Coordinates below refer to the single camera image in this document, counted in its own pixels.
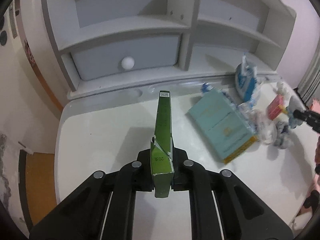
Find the metal screw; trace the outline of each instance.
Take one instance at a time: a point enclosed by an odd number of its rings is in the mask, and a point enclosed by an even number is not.
[[[134,167],[134,168],[138,168],[138,167],[140,167],[141,166],[141,162],[139,162],[139,161],[135,161],[135,162],[133,162],[131,165],[132,165],[132,167]]]
[[[192,160],[185,160],[183,162],[183,165],[185,165],[187,167],[191,167],[193,165],[193,161]]]
[[[103,172],[102,171],[96,171],[93,176],[95,177],[95,179],[100,179],[103,177]]]
[[[231,177],[232,172],[229,170],[223,170],[222,175],[229,178],[229,177]]]

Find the drawer knob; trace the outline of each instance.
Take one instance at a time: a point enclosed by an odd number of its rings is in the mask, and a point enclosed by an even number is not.
[[[134,66],[134,59],[133,57],[125,57],[122,61],[121,61],[121,66],[125,69],[125,70],[130,70],[133,68]]]

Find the green cardboard box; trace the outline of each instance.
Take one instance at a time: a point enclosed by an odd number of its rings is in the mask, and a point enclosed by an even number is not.
[[[150,147],[150,166],[155,197],[168,197],[173,178],[171,101],[169,91],[160,91],[155,135]]]

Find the small red box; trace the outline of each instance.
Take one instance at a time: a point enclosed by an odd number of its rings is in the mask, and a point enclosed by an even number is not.
[[[275,119],[279,114],[282,113],[284,109],[283,106],[283,96],[277,95],[275,99],[268,106],[268,118],[270,120]]]

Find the light blue book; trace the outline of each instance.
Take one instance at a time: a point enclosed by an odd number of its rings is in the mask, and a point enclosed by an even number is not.
[[[238,110],[216,89],[205,93],[189,114],[225,164],[258,140]]]

